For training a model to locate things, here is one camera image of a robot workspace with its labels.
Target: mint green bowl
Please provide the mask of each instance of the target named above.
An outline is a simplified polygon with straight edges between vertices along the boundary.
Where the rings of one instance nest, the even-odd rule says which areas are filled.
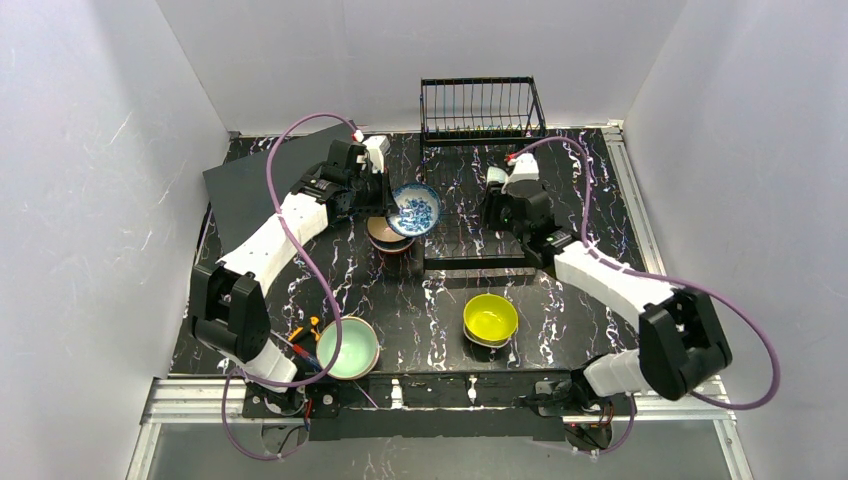
[[[315,353],[318,363],[326,367],[336,349],[336,322],[321,332]],[[328,375],[338,380],[355,380],[365,376],[377,364],[380,346],[371,325],[358,317],[342,317],[342,348]]]

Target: gray wall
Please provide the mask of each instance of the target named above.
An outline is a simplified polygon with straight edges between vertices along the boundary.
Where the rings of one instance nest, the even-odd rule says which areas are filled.
[[[0,2],[0,464],[123,478],[227,136],[154,0]]]
[[[798,3],[689,2],[625,132],[668,269],[733,294],[781,354],[777,398],[739,414],[755,475],[844,478],[848,9]],[[752,400],[765,352],[723,320],[729,393]]]
[[[422,77],[535,75],[549,122],[624,118],[685,3],[158,1],[224,125],[244,133],[323,110],[415,130]]]

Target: yellow bowl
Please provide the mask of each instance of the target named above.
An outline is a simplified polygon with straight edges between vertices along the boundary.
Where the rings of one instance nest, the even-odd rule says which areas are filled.
[[[484,342],[502,343],[518,330],[518,312],[509,300],[484,293],[465,304],[462,312],[465,328]]]

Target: black marble table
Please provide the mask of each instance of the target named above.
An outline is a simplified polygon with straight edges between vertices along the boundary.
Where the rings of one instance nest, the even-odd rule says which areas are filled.
[[[643,268],[627,209],[600,129],[551,132],[579,141],[594,159],[596,188],[589,221],[599,248],[635,268]],[[342,313],[374,326],[380,339],[375,371],[384,373],[535,371],[569,369],[602,353],[635,347],[633,329],[586,293],[527,269],[498,271],[424,270],[423,255],[496,255],[517,248],[509,234],[484,232],[476,208],[488,165],[502,165],[506,147],[425,149],[418,134],[392,134],[387,165],[393,186],[410,181],[433,185],[445,216],[439,228],[419,239],[412,251],[385,255],[366,238],[365,219],[333,225],[306,245],[333,287]],[[241,138],[227,160],[270,148],[273,138]],[[583,204],[583,172],[577,157],[562,146],[537,150],[540,177],[552,192],[560,223],[577,229]],[[203,224],[198,262],[222,256],[214,212]],[[462,310],[474,295],[507,297],[520,316],[518,332],[497,351],[471,345],[462,334]],[[296,258],[286,266],[266,297],[271,328],[286,335],[311,316],[331,320],[323,291]],[[172,375],[226,373],[232,365],[181,330],[171,363]]]

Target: robotic arm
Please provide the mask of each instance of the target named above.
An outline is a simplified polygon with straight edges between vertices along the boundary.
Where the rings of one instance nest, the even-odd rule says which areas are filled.
[[[310,168],[283,200],[282,215],[300,243],[355,213],[376,216],[397,211],[384,164],[388,139],[372,136],[359,143],[354,138],[334,141],[327,161]],[[270,340],[265,294],[295,253],[273,215],[214,267],[195,265],[186,317],[190,334],[249,374],[291,382],[297,369]]]
[[[572,372],[567,395],[574,403],[586,407],[598,398],[649,389],[677,400],[730,365],[730,347],[706,293],[602,265],[597,257],[629,268],[590,252],[556,224],[532,154],[509,166],[511,174],[495,167],[487,172],[484,226],[511,232],[534,267],[600,300],[639,335],[638,350],[602,355]]]

